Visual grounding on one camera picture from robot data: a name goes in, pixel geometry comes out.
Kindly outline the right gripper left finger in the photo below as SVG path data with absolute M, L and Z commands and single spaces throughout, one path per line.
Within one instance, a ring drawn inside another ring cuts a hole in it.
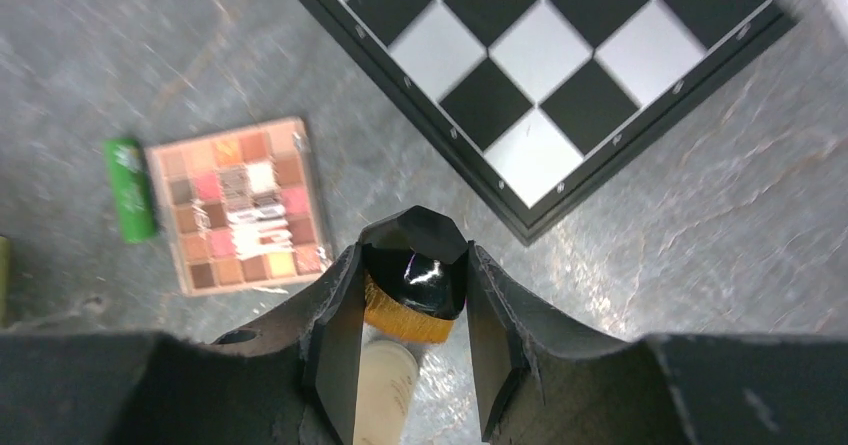
M 220 389 L 238 444 L 350 444 L 364 316 L 361 245 L 314 283 L 217 338 L 233 363 Z

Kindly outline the green metal drawer box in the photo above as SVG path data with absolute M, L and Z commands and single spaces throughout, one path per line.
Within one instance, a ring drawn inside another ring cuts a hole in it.
M 0 325 L 2 328 L 5 327 L 7 316 L 10 259 L 11 243 L 6 237 L 0 236 Z

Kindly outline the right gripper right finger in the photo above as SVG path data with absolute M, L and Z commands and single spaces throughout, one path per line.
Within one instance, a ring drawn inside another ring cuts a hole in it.
M 466 310 L 481 439 L 489 444 L 538 355 L 580 360 L 627 346 L 562 312 L 513 279 L 482 246 L 468 249 Z

